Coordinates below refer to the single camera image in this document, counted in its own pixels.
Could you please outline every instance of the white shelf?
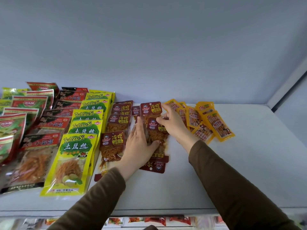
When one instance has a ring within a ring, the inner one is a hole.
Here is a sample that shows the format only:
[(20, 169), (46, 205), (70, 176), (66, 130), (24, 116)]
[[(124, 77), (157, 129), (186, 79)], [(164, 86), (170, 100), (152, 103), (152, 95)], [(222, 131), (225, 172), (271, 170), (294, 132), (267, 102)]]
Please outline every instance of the white shelf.
[[(215, 139), (209, 146), (283, 211), (306, 211), (307, 149), (302, 142), (266, 106), (215, 107), (236, 137), (222, 143)], [(164, 174), (135, 173), (112, 215), (217, 214), (187, 153), (172, 137), (168, 154), (170, 161)], [(0, 216), (58, 216), (80, 198), (40, 197), (40, 190), (0, 195)]]

